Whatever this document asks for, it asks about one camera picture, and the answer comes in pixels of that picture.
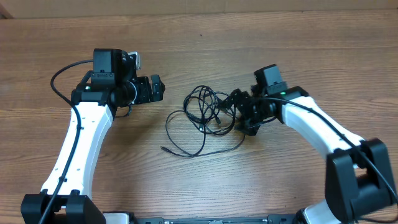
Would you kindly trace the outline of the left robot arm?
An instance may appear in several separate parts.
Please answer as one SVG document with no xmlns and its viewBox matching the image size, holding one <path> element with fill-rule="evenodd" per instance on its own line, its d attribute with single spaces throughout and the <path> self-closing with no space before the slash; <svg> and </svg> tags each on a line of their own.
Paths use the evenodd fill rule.
<svg viewBox="0 0 398 224">
<path fill-rule="evenodd" d="M 120 49 L 94 49 L 71 97 L 70 123 L 58 159 L 38 194 L 21 203 L 25 223 L 134 223 L 131 212 L 101 212 L 92 201 L 93 176 L 104 138 L 119 108 L 161 101 L 158 75 L 139 77 L 141 57 Z"/>
</svg>

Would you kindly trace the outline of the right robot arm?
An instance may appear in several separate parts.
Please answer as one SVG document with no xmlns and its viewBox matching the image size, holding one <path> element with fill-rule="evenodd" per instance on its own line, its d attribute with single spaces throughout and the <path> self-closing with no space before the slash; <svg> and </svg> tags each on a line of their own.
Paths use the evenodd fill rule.
<svg viewBox="0 0 398 224">
<path fill-rule="evenodd" d="M 328 116 L 300 86 L 288 87 L 277 65 L 254 72 L 251 92 L 235 89 L 217 107 L 237 108 L 237 130 L 254 136 L 268 119 L 296 130 L 326 162 L 325 198 L 299 210 L 292 223 L 355 223 L 397 203 L 386 145 L 365 140 Z"/>
</svg>

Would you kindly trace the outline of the black usb cable long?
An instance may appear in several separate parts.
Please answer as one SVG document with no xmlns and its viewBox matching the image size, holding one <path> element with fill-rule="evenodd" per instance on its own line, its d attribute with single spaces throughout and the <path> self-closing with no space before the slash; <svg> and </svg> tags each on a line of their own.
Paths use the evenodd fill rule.
<svg viewBox="0 0 398 224">
<path fill-rule="evenodd" d="M 185 113 L 185 115 L 186 115 L 187 118 L 192 122 L 192 124 L 194 125 L 194 127 L 196 127 L 197 130 L 199 130 L 199 132 L 201 132 L 201 133 L 203 134 L 203 143 L 202 143 L 202 145 L 201 145 L 201 148 L 200 148 L 197 152 L 191 154 L 191 153 L 185 151 L 184 149 L 182 149 L 181 147 L 179 147 L 179 146 L 172 140 L 172 138 L 170 137 L 169 129 L 168 129 L 168 124 L 169 124 L 169 121 L 171 120 L 170 117 L 171 117 L 173 114 L 175 114 L 175 113 Z M 171 113 L 168 115 L 168 117 L 167 117 L 167 119 L 166 119 L 166 121 L 165 121 L 165 130 L 166 130 L 166 134 L 167 134 L 167 137 L 169 138 L 170 142 L 171 142 L 177 149 L 179 149 L 179 150 L 182 152 L 182 154 L 178 154 L 178 153 L 176 153 L 176 152 L 173 152 L 172 150 L 170 150 L 170 149 L 168 149 L 168 148 L 166 148 L 166 147 L 164 147 L 164 146 L 161 146 L 160 148 L 161 148 L 161 150 L 163 150 L 163 151 L 165 151 L 165 152 L 168 152 L 168 153 L 171 153 L 171 154 L 173 154 L 173 155 L 175 155 L 175 156 L 178 156 L 178 157 L 189 157 L 189 158 L 191 158 L 191 157 L 200 157 L 200 156 L 209 156 L 209 155 L 213 155 L 213 154 L 220 154 L 220 153 L 224 153 L 224 152 L 233 151 L 233 150 L 237 149 L 240 145 L 242 145 L 242 143 L 243 143 L 244 140 L 245 140 L 246 135 L 243 136 L 242 140 L 241 140 L 241 141 L 239 142 L 239 144 L 237 144 L 235 147 L 232 147 L 232 148 L 230 148 L 230 149 L 223 149 L 223 150 L 220 150 L 220 151 L 209 152 L 209 153 L 206 153 L 206 154 L 201 154 L 201 152 L 202 152 L 202 150 L 203 150 L 203 148 L 204 148 L 204 146 L 205 146 L 205 143 L 206 143 L 206 136 L 207 136 L 208 134 L 212 134 L 212 135 L 215 135 L 215 136 L 224 136 L 224 135 L 228 134 L 228 133 L 232 130 L 232 128 L 234 127 L 235 121 L 237 120 L 237 118 L 235 117 L 235 115 L 236 115 L 236 112 L 235 112 L 235 110 L 233 110 L 233 112 L 231 113 L 231 116 L 233 117 L 233 120 L 232 120 L 231 124 L 230 124 L 227 128 L 220 129 L 220 130 L 217 130 L 217 131 L 212 131 L 212 130 L 208 127 L 207 123 L 210 122 L 212 119 L 218 120 L 218 113 L 215 113 L 214 115 L 211 115 L 211 116 L 208 117 L 208 118 L 205 118 L 205 113 L 203 113 L 202 116 L 201 116 L 201 118 L 198 118 L 198 117 L 192 115 L 191 113 L 189 113 L 189 112 L 186 111 L 186 110 L 176 110 L 176 111 L 173 111 L 173 112 L 171 112 Z"/>
</svg>

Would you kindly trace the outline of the black usb cable short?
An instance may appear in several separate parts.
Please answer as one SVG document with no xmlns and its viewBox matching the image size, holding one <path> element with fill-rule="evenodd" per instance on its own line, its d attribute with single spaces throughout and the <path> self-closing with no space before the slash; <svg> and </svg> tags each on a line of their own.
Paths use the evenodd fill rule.
<svg viewBox="0 0 398 224">
<path fill-rule="evenodd" d="M 232 106 L 226 109 L 219 109 L 218 105 L 223 101 L 220 96 L 225 96 L 226 99 L 229 94 L 222 91 L 214 91 L 206 85 L 199 85 L 189 93 L 183 101 L 183 112 L 187 118 L 194 124 L 194 126 L 203 134 L 212 134 L 215 136 L 224 136 L 228 134 L 236 122 L 236 109 Z M 198 108 L 200 115 L 196 116 L 189 112 L 188 105 L 192 100 L 198 101 Z M 221 124 L 219 114 L 223 112 L 232 117 L 232 122 L 226 128 L 212 130 L 209 127 L 209 122 L 215 120 L 218 125 Z"/>
</svg>

